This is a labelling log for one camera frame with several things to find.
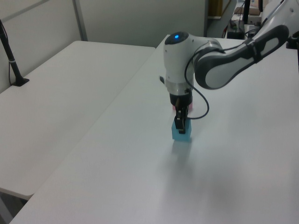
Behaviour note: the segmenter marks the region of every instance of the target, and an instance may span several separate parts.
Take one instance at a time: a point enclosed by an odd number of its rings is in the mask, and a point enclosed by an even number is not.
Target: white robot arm
[[[179,133],[185,133],[194,73],[197,83],[203,88],[219,89],[280,48],[297,31],[299,0],[282,0],[252,39],[228,53],[228,49],[222,49],[213,38],[196,37],[185,32],[170,35],[164,44],[165,85],[171,103],[176,107],[174,122]]]

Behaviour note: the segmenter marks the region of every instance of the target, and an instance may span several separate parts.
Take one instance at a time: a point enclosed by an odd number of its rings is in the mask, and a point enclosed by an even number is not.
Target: black stand
[[[263,0],[259,0],[258,1],[258,9],[260,10],[260,12],[263,12]]]
[[[250,7],[250,0],[245,0],[244,13],[243,13],[244,24],[247,24],[248,22],[249,7]]]
[[[23,78],[20,74],[19,68],[17,66],[17,63],[15,62],[14,59],[14,55],[10,49],[9,43],[8,43],[8,38],[6,36],[6,32],[4,30],[4,26],[0,20],[0,39],[1,42],[3,44],[4,50],[6,52],[6,55],[8,57],[9,63],[14,71],[14,75],[15,75],[15,83],[13,83],[12,85],[15,86],[22,86],[25,83],[27,83],[29,81],[29,79],[27,78]]]

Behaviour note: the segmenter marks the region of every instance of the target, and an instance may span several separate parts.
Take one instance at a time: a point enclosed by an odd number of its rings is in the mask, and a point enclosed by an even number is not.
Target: white wall
[[[22,76],[80,40],[72,0],[49,0],[3,25]],[[8,59],[0,44],[0,93],[8,87]]]
[[[167,34],[203,36],[206,0],[77,0],[88,41],[156,47]]]

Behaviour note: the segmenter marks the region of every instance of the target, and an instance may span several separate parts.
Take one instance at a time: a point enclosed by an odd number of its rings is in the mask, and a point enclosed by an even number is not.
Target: white tabletop
[[[201,89],[210,113],[192,121],[191,143],[171,139],[164,74],[160,44],[12,224],[297,223],[297,52],[282,47]],[[201,115],[193,99],[190,116]]]
[[[0,191],[28,199],[153,53],[74,42],[0,94]]]

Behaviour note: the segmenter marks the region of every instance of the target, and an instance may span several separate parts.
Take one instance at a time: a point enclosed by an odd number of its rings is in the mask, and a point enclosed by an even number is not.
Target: blue block
[[[186,133],[185,134],[180,134],[178,132],[178,129],[176,129],[176,125],[173,121],[172,123],[172,127],[171,127],[171,130],[172,130],[172,139],[174,139],[175,141],[188,141],[190,142],[191,139],[190,139],[190,136],[191,136],[191,120],[190,119],[187,119],[186,122],[185,122],[185,129],[186,129]]]

